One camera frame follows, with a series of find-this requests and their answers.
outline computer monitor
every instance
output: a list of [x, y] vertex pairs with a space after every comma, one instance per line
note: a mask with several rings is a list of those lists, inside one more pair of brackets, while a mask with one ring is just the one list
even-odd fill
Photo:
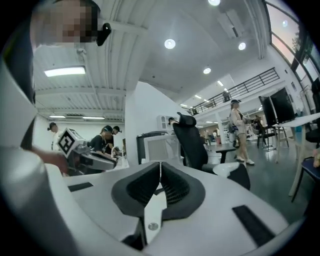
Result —
[[278, 90], [270, 96], [278, 124], [294, 120], [296, 118], [289, 94], [286, 88]]
[[276, 115], [270, 97], [259, 96], [267, 125], [273, 126], [277, 123]]

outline gray floor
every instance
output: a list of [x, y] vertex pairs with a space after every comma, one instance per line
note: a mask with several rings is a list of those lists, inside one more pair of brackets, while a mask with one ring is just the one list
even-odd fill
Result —
[[[248, 155], [255, 166], [247, 166], [251, 182], [250, 191], [275, 207], [286, 218], [289, 224], [300, 219], [307, 207], [314, 181], [305, 173], [298, 194], [291, 202], [288, 196], [296, 173], [296, 149], [293, 144], [289, 149], [281, 148], [279, 163], [276, 163], [277, 151], [266, 152], [257, 148], [256, 141], [247, 141]], [[219, 163], [215, 153], [208, 153], [209, 163]], [[235, 152], [226, 155], [226, 162], [234, 162]]]

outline sneaker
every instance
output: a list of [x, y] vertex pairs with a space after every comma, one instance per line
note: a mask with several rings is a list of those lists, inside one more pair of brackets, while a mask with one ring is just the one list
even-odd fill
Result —
[[248, 165], [250, 165], [250, 166], [254, 166], [254, 165], [255, 165], [255, 162], [252, 161], [251, 159], [248, 159], [248, 160], [246, 160], [245, 162], [246, 162]]
[[239, 162], [244, 162], [245, 161], [241, 156], [237, 156], [236, 160], [239, 161]]

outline fluorescent light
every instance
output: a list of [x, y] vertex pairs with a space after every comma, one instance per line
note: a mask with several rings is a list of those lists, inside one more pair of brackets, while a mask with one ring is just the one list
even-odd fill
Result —
[[49, 115], [50, 118], [66, 118], [64, 115]]
[[104, 117], [97, 117], [97, 116], [83, 116], [83, 119], [105, 119]]
[[83, 66], [76, 67], [66, 67], [66, 68], [57, 68], [44, 71], [45, 75], [50, 77], [55, 76], [64, 76], [64, 75], [83, 75], [86, 73], [86, 70]]
[[238, 46], [238, 49], [239, 49], [240, 51], [246, 49], [246, 43], [245, 43], [245, 42], [241, 42], [241, 43], [239, 44], [239, 46]]
[[220, 0], [208, 0], [208, 2], [212, 6], [218, 6], [220, 4]]
[[207, 67], [207, 68], [205, 68], [204, 70], [203, 70], [203, 73], [204, 74], [209, 74], [211, 72], [211, 68], [210, 67]]
[[167, 49], [173, 49], [173, 48], [175, 48], [175, 46], [176, 46], [176, 42], [175, 42], [175, 40], [173, 40], [173, 39], [167, 39], [167, 40], [165, 40], [165, 42], [164, 42], [164, 46], [165, 46], [165, 48], [167, 48]]

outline railing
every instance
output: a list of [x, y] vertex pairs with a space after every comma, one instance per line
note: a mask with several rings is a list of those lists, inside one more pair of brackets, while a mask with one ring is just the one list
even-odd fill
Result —
[[206, 102], [200, 103], [191, 109], [185, 110], [187, 110], [190, 115], [194, 116], [206, 110], [212, 109], [222, 103], [231, 101], [232, 99], [238, 99], [240, 96], [266, 86], [278, 79], [280, 79], [280, 77], [278, 76], [276, 69], [273, 67], [228, 89], [228, 91], [219, 93], [218, 95], [208, 99]]

